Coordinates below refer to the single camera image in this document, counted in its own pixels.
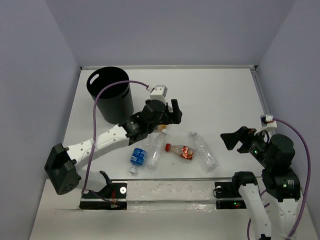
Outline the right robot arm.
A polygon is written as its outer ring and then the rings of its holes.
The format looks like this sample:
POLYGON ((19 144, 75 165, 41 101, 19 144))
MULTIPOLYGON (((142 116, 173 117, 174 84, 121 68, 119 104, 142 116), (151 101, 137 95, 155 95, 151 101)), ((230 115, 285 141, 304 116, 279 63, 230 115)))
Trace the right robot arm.
POLYGON ((295 236, 301 198, 300 180, 291 168, 295 156, 293 141, 283 135, 274 134, 268 141, 254 128, 241 127, 233 133, 220 135, 230 151, 237 143, 240 154, 251 154, 262 166, 262 181, 269 196, 270 212, 262 202, 258 182, 252 172, 238 171, 232 177, 230 190, 241 196, 249 211, 251 225, 257 240, 270 240, 295 236))

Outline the large clear plastic bottle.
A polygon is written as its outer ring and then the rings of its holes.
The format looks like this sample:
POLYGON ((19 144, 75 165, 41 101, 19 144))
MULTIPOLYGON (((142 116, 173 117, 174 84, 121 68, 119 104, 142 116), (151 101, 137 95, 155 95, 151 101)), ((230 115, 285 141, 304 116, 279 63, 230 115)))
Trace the large clear plastic bottle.
POLYGON ((205 171, 212 172, 218 166, 218 161, 211 151, 208 143, 195 131, 190 131, 189 135, 195 146, 195 151, 203 162, 205 171))

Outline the orange juice bottle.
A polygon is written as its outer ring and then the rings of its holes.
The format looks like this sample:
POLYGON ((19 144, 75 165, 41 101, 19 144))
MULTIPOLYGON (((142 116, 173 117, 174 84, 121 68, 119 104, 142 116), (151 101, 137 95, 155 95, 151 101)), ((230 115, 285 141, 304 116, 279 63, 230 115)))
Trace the orange juice bottle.
POLYGON ((164 129, 166 129, 166 128, 167 128, 167 126, 164 125, 164 124, 159 125, 159 126, 156 128, 155 132, 161 132, 162 130, 164 130, 164 129))

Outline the blue label clear bottle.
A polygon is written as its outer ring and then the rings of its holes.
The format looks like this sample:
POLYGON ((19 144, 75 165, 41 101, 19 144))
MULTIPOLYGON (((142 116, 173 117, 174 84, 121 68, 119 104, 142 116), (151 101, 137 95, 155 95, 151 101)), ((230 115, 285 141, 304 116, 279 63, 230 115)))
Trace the blue label clear bottle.
POLYGON ((153 144, 153 140, 153 136, 149 134, 145 139, 139 141, 136 144, 129 160, 129 172, 132 175, 137 174, 138 169, 140 169, 144 165, 145 161, 148 159, 153 144))

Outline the red cap bottle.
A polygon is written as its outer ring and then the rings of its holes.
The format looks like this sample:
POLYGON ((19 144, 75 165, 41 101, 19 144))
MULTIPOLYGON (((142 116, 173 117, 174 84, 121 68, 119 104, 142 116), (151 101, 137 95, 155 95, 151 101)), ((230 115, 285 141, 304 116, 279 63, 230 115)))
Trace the red cap bottle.
POLYGON ((178 156, 185 162, 191 162, 195 154, 195 149, 192 147, 187 145, 173 145, 170 143, 165 145, 165 151, 178 156))

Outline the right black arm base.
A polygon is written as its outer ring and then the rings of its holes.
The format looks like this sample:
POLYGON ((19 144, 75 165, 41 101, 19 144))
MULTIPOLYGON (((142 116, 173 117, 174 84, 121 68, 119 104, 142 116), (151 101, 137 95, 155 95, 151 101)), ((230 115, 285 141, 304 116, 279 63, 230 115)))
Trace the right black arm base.
POLYGON ((212 191, 215 197, 215 206, 217 210, 237 210, 246 209, 246 204, 241 195, 233 188, 231 181, 217 181, 214 183, 212 191))

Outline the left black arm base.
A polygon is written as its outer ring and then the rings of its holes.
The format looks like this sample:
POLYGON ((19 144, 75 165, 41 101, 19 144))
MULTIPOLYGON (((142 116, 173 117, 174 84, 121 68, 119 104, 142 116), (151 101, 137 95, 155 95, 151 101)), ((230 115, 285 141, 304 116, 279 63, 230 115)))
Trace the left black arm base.
POLYGON ((128 182, 124 180, 112 181, 99 192, 90 191, 80 199, 81 210, 126 210, 128 182))

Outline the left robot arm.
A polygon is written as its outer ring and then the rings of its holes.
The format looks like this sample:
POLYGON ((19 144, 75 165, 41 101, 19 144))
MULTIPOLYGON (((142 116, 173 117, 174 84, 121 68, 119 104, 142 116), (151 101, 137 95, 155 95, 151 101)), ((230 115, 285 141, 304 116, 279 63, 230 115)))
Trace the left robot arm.
POLYGON ((182 115, 177 99, 172 99, 171 105, 147 100, 142 111, 100 135, 67 147, 61 143, 53 146, 44 170, 58 195, 79 188, 104 198, 111 191, 110 179, 104 171, 90 171, 92 161, 146 139, 159 125, 180 124, 182 115))

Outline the clear bottle white cap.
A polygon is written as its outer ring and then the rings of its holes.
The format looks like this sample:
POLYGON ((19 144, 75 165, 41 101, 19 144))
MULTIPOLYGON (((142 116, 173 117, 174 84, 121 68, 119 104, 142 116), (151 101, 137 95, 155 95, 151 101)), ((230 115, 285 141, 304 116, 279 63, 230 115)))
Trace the clear bottle white cap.
POLYGON ((166 138, 168 135, 168 130, 163 129, 161 133, 154 139, 153 145, 151 147, 149 157, 147 160, 147 168, 150 170, 155 170, 160 161, 161 154, 166 145, 166 138))

